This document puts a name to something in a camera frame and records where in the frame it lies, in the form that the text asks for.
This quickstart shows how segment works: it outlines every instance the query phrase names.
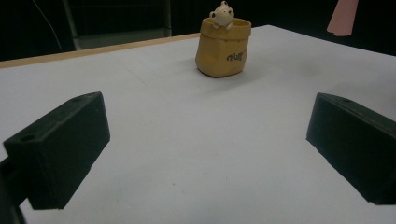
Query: table edge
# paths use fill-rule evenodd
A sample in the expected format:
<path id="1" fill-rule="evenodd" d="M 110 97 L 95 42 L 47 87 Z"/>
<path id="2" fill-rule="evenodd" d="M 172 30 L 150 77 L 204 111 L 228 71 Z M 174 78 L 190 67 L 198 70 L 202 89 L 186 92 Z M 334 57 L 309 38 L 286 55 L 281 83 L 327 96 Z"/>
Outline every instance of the table edge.
<path id="1" fill-rule="evenodd" d="M 64 60 L 64 59 L 83 57 L 83 56 L 99 54 L 99 53 L 106 53 L 106 52 L 122 50 L 122 49 L 140 48 L 140 47 L 145 47 L 145 46 L 150 46 L 150 45 L 174 42 L 174 41 L 178 41 L 178 40 L 192 39 L 192 38 L 199 37 L 199 35 L 200 35 L 199 33 L 189 34 L 189 35 L 175 35 L 175 36 L 171 36 L 171 37 L 144 40 L 144 41 L 138 41 L 138 42 L 132 42 L 132 43 L 120 44 L 120 45 L 113 45 L 113 46 L 107 46 L 107 47 L 101 47 L 101 48 L 95 48 L 95 49 L 75 50 L 75 51 L 69 51 L 69 52 L 65 52 L 65 53 L 57 53 L 57 54 L 36 56 L 36 57 L 31 57 L 31 58 L 9 60 L 9 61 L 0 62 L 0 68 L 16 67 L 16 66 L 34 64 L 34 63 L 54 62 L 54 61 L 60 61 L 60 60 Z"/>

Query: white plush bear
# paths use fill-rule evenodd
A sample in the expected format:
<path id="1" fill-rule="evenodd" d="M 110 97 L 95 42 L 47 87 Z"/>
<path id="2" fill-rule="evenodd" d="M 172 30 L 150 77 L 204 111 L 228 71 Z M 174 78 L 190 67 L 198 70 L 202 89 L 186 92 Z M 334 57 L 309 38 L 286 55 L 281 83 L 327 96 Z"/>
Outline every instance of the white plush bear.
<path id="1" fill-rule="evenodd" d="M 226 1 L 222 1 L 221 5 L 215 11 L 210 12 L 209 17 L 213 19 L 213 27 L 225 26 L 226 30 L 233 27 L 233 9 L 228 6 Z"/>

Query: black block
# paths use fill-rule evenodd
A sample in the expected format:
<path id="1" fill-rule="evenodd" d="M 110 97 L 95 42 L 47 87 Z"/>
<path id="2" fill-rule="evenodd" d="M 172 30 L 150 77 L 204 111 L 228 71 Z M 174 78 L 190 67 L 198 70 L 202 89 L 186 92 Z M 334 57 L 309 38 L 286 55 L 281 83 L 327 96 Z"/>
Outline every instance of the black block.
<path id="1" fill-rule="evenodd" d="M 101 92 L 73 98 L 5 143 L 34 209 L 62 209 L 110 140 Z"/>
<path id="2" fill-rule="evenodd" d="M 396 123 L 319 93 L 306 138 L 368 202 L 396 204 Z"/>

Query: table surface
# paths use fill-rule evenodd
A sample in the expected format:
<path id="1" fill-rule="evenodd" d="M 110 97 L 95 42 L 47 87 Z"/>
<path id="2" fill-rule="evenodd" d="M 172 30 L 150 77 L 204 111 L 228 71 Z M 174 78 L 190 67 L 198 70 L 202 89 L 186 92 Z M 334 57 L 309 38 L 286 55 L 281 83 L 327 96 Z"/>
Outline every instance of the table surface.
<path id="1" fill-rule="evenodd" d="M 244 71 L 211 78 L 196 36 L 0 69 L 2 141 L 70 98 L 105 98 L 109 144 L 64 210 L 26 200 L 28 223 L 394 223 L 305 137 L 318 92 L 396 120 L 395 57 L 263 26 Z"/>

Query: pink object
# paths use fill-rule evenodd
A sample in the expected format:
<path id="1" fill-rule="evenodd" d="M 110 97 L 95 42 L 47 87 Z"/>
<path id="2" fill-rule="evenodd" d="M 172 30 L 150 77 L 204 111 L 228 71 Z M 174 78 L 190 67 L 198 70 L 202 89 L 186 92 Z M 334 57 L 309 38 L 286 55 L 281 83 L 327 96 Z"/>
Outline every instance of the pink object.
<path id="1" fill-rule="evenodd" d="M 351 35 L 359 0 L 338 0 L 327 31 L 337 36 Z"/>

